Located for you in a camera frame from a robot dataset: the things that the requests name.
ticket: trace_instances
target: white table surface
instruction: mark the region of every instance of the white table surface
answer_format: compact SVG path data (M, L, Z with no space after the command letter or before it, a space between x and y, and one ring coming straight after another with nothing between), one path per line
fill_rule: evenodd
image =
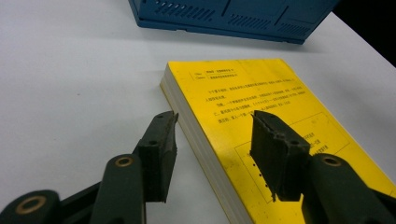
M0 209L100 181L170 110L168 61L283 58L396 182L396 69L335 15L302 45L139 28L127 0L0 2ZM228 223L183 132L148 223Z

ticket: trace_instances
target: blue plastic case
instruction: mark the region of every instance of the blue plastic case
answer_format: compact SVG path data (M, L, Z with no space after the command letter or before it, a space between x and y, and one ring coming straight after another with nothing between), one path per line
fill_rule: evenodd
M129 0L140 27L303 44L339 0Z

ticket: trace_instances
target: book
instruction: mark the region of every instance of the book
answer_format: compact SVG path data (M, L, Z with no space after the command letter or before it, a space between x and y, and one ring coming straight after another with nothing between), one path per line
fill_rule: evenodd
M304 223L299 203L274 202L250 157L254 110L282 118L310 154L348 161L369 188L396 188L281 59L169 62L160 84L231 223Z

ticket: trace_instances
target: metal ring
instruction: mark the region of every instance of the metal ring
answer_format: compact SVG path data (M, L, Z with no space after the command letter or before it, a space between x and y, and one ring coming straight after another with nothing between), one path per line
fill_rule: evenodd
M121 157L116 160L116 165L118 167L129 166L134 162L134 160L130 157Z
M20 204L18 204L17 208L15 209L15 212L19 215L26 215L33 213L35 210L39 209L46 203L47 198L44 196L36 195L32 196L30 198L27 198L23 200ZM26 206L26 204L36 201L32 205Z
M336 159L335 157L325 156L325 157L322 157L322 161L330 166L341 166L342 165L340 160Z

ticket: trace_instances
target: screw hole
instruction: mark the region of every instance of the screw hole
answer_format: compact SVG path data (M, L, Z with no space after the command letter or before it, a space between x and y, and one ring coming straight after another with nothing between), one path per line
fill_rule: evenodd
M116 165L118 167L125 167L131 165L133 162L134 160L130 157L121 157L116 160Z
M39 209L46 203L47 198L44 196L32 196L23 200L18 204L15 212L19 215L26 215L33 213L35 210Z
M324 157L323 162L330 165L330 166L340 166L341 162L333 157Z
M157 141L155 141L155 140L151 140L151 141L149 141L148 142L150 145L152 145L152 146L155 146L155 145L157 145Z

